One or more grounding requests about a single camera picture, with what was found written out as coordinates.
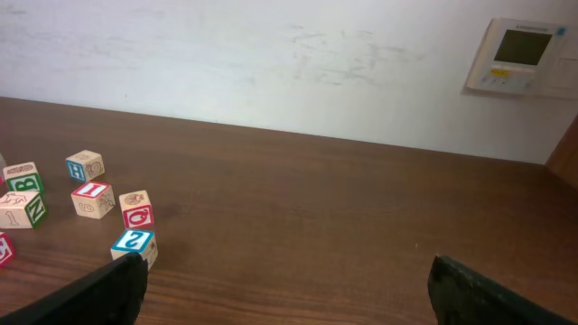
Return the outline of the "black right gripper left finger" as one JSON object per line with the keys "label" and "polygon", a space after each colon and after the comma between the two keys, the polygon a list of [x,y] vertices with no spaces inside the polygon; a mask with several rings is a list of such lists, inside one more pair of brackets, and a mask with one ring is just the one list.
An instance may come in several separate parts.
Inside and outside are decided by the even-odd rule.
{"label": "black right gripper left finger", "polygon": [[145,297],[148,265],[128,253],[1,318],[3,324],[133,325]]}

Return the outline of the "blue number 2 block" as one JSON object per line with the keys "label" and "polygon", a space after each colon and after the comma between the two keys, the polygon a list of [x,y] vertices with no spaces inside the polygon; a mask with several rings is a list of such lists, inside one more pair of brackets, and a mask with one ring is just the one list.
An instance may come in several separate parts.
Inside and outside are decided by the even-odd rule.
{"label": "blue number 2 block", "polygon": [[126,229],[110,252],[113,260],[128,253],[138,253],[151,269],[158,256],[155,233],[151,230]]}

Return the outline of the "blue letter H block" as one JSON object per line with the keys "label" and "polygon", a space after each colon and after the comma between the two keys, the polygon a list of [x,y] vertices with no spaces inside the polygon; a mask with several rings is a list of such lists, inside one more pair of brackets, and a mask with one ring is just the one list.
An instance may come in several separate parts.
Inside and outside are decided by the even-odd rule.
{"label": "blue letter H block", "polygon": [[88,182],[105,173],[105,164],[100,153],[83,150],[65,160],[69,176],[75,181]]}

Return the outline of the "green letter B block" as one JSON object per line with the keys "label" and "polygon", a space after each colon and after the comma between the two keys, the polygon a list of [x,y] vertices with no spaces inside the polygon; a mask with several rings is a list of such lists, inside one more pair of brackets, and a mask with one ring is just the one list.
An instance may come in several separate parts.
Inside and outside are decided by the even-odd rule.
{"label": "green letter B block", "polygon": [[3,173],[9,191],[43,192],[42,180],[34,162],[4,167]]}

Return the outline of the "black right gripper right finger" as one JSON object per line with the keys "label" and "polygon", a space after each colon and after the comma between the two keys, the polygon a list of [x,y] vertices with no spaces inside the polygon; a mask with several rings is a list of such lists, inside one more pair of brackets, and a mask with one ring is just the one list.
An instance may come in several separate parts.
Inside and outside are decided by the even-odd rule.
{"label": "black right gripper right finger", "polygon": [[439,325],[577,325],[446,255],[434,258],[427,289]]}

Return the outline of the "red letter A block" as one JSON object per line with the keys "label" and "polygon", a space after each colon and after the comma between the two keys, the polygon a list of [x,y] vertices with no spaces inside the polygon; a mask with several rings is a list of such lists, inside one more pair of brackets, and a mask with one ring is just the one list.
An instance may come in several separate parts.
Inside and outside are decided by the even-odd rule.
{"label": "red letter A block", "polygon": [[5,232],[0,233],[0,266],[6,267],[15,257],[12,241]]}

